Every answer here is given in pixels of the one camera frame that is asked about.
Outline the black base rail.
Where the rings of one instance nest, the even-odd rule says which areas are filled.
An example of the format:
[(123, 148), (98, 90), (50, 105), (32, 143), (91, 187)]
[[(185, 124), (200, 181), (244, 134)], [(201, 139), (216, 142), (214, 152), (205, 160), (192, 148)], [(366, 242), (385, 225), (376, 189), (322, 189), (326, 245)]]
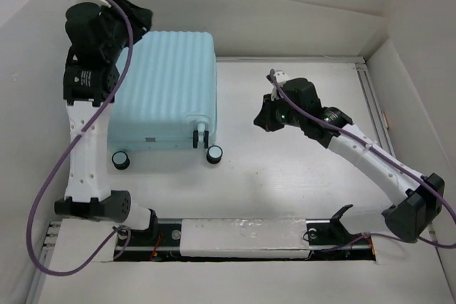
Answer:
[(331, 219), (161, 219), (154, 239), (118, 236), (120, 261), (375, 261), (370, 238)]

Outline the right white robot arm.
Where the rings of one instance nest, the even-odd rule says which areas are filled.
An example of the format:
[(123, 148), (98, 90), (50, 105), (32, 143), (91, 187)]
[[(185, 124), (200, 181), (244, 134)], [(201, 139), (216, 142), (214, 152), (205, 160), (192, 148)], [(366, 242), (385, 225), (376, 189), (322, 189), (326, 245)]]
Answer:
[(331, 238), (347, 242), (356, 234), (389, 231), (403, 242), (415, 243), (441, 212), (445, 183), (437, 174), (425, 176), (388, 154), (344, 112), (324, 107), (315, 95), (288, 92), (264, 95), (254, 125), (267, 132), (286, 126), (339, 155), (382, 190), (390, 203), (385, 208), (354, 209), (347, 204), (333, 216)]

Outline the light blue suitcase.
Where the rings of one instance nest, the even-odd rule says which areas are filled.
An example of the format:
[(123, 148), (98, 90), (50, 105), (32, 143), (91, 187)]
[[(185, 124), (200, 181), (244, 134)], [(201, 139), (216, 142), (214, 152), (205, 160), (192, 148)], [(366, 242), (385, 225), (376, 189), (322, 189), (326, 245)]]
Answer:
[(217, 64), (208, 32), (149, 31), (133, 47), (108, 127), (111, 162), (129, 153), (198, 149), (217, 136)]

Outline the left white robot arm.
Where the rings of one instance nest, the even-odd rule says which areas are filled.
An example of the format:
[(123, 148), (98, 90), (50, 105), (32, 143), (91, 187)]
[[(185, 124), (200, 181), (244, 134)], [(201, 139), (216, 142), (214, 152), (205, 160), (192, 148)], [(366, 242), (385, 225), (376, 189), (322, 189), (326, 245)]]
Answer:
[(71, 41), (63, 75), (63, 99), (70, 123), (70, 172), (62, 199), (54, 204), (60, 216), (112, 221), (128, 226), (143, 244), (158, 238), (157, 215), (133, 202), (127, 190), (113, 190), (108, 181), (108, 126), (115, 93), (126, 77), (116, 63), (122, 51), (129, 67), (137, 43), (152, 26), (152, 12), (128, 0), (105, 5), (82, 2), (66, 12)]

